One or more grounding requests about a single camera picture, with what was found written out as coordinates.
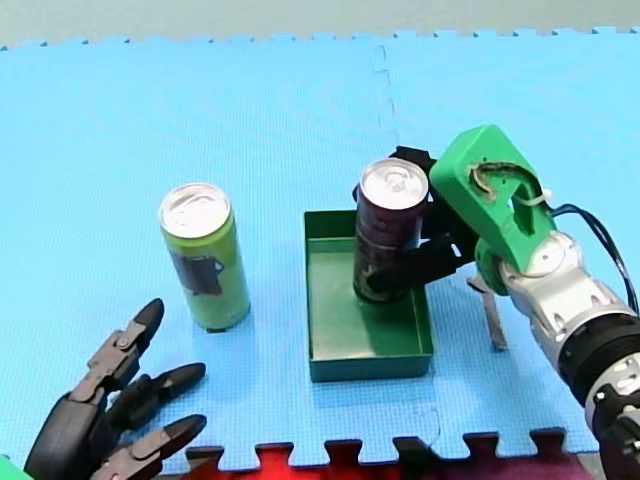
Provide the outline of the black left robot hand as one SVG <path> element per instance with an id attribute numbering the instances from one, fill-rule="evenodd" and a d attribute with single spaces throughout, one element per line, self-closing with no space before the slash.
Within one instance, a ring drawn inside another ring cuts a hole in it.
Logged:
<path id="1" fill-rule="evenodd" d="M 52 407 L 24 465 L 34 479 L 152 479 L 164 460 L 187 446 L 207 419 L 191 414 L 125 444 L 167 403 L 193 389 L 201 362 L 156 377 L 139 372 L 157 333 L 164 303 L 155 298 L 123 329 L 113 331 L 88 361 L 87 373 Z"/>

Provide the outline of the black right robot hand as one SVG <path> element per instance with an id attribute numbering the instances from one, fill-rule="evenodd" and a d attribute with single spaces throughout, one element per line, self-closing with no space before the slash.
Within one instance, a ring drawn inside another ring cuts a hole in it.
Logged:
<path id="1" fill-rule="evenodd" d="M 447 277 L 474 260 L 478 235 L 431 186 L 429 152 L 398 146 L 367 166 L 352 196 L 353 286 L 374 302 Z"/>

